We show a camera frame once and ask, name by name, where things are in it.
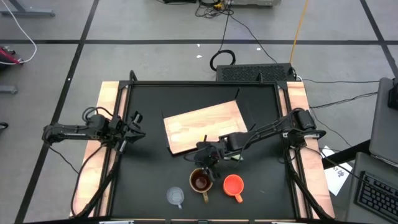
black keyboard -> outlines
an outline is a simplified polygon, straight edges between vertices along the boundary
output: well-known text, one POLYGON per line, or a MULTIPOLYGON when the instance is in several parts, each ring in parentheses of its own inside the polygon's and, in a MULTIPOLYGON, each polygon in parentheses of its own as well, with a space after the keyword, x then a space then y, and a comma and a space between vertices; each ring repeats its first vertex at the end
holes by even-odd
POLYGON ((355 203, 390 222, 398 223, 398 187, 368 172, 361 172, 355 203))

floor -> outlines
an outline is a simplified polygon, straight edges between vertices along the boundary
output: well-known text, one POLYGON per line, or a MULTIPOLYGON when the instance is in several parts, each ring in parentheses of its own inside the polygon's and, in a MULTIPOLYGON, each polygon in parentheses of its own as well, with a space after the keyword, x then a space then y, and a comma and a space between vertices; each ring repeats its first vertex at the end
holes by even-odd
MULTIPOLYGON (((76 174, 58 155, 42 149, 45 125, 81 123, 81 112, 96 103, 101 82, 126 80, 130 69, 139 80, 215 80, 208 62, 220 47, 226 19, 195 17, 197 5, 170 6, 156 0, 21 1, 51 8, 56 16, 19 19, 38 43, 37 54, 0 76, 0 83, 19 89, 16 95, 0 95, 0 119, 10 124, 0 135, 0 223, 68 217, 76 174), (44 163, 41 173, 40 166, 35 170, 38 159, 44 163), (35 181, 29 185, 32 174, 38 177, 36 186, 35 181), (24 199, 28 185, 34 191, 24 199)), ((288 62, 304 2, 237 7, 234 17, 250 27, 278 62, 288 62)), ((397 11, 395 0, 310 1, 292 63, 297 73, 318 81, 398 76, 397 11)), ((0 30, 1 45, 24 58, 31 55, 33 46, 11 18, 0 17, 0 30)), ((235 52, 237 64, 272 63, 237 22, 229 20, 225 39, 223 48, 235 52)), ((229 62, 221 55, 215 63, 229 62)), ((312 106, 377 91, 377 83, 305 86, 312 106)), ((357 144, 370 137, 375 101, 371 96, 315 112, 350 144, 357 144)), ((322 124, 318 127, 327 130, 322 124)), ((65 141, 54 146, 79 168, 85 144, 65 141)), ((331 131, 320 145, 348 147, 331 131)), ((340 219, 348 188, 349 180, 337 197, 332 196, 340 219)))

white paper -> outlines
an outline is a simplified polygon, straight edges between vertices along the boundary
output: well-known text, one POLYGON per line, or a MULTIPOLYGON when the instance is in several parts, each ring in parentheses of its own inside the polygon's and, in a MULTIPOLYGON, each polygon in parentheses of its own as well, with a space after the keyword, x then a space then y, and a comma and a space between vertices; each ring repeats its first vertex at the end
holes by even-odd
MULTIPOLYGON (((335 152, 329 149, 328 146, 325 146, 322 149, 322 152, 326 156, 333 155, 335 152)), ((350 165, 348 165, 346 162, 343 164, 340 164, 340 166, 344 167, 348 171, 351 172, 353 169, 350 165)), ((342 169, 341 167, 332 167, 327 170, 325 170, 325 175, 326 175, 326 181, 328 182, 328 188, 329 191, 337 196, 338 192, 340 191, 341 187, 343 186, 344 182, 346 181, 347 177, 349 176, 349 173, 342 169)))

gray floor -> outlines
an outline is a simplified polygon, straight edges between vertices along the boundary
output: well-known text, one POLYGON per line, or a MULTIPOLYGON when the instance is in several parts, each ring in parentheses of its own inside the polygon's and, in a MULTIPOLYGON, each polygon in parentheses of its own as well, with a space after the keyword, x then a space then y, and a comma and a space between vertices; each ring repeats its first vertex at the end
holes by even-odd
MULTIPOLYGON (((93 0, 24 1, 33 7, 52 8, 53 18, 21 18, 19 22, 33 39, 78 40, 93 0)), ((398 40, 398 2, 367 0, 386 40, 398 40)), ((282 0, 273 9, 235 8, 234 17, 249 26, 258 39, 292 40, 304 0, 282 0)), ((194 16, 196 6, 167 6, 155 0, 100 0, 88 39, 160 40, 220 39, 225 16, 204 19, 194 16)), ((25 39, 12 19, 0 17, 0 41, 25 39)), ((230 21, 226 39, 249 39, 247 30, 230 21)), ((310 1, 300 40, 377 40, 360 1, 310 1)), ((28 57, 29 44, 11 45, 28 57)), ((219 45, 95 45, 86 44, 70 86, 60 123, 81 123, 81 112, 96 104, 100 84, 105 80, 125 80, 133 69, 140 80, 214 80, 208 66, 219 45)), ((272 63, 255 44, 224 45, 237 55, 237 63, 272 63)), ((278 62, 288 62, 290 45, 264 45, 278 62)), ((398 46, 390 45, 393 57, 398 46)), ((0 75, 1 84, 17 85, 17 95, 0 95, 0 120, 10 124, 0 135, 0 223, 12 223, 40 152, 42 128, 53 116, 58 97, 75 54, 76 45, 41 44, 35 58, 0 75)), ((221 55, 217 64, 229 63, 221 55)), ((298 45, 293 61, 297 73, 312 80, 378 80, 392 78, 391 68, 378 45, 298 45)), ((310 105, 354 97, 377 90, 377 84, 306 83, 310 105)), ((316 110, 320 120, 341 133, 350 144, 370 137, 376 97, 316 110)), ((348 146, 329 132, 320 145, 333 149, 348 146)), ((65 141, 54 145, 79 168, 85 142, 65 141)), ((67 218, 76 174, 62 159, 49 152, 26 222, 67 218)), ((341 217, 347 186, 333 197, 341 217)))

cup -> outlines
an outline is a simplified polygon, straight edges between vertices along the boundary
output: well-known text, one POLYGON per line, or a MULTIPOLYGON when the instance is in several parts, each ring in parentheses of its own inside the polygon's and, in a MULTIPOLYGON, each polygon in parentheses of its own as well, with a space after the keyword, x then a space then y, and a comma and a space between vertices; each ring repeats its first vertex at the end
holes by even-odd
POLYGON ((189 184, 194 191, 203 194, 205 203, 209 202, 207 191, 210 190, 211 186, 213 186, 213 183, 204 173, 202 168, 197 168, 191 173, 191 176, 189 177, 189 184))
POLYGON ((241 193, 243 191, 243 180, 240 176, 231 174, 224 180, 223 188, 224 192, 229 196, 234 196, 238 203, 242 203, 243 199, 241 193))

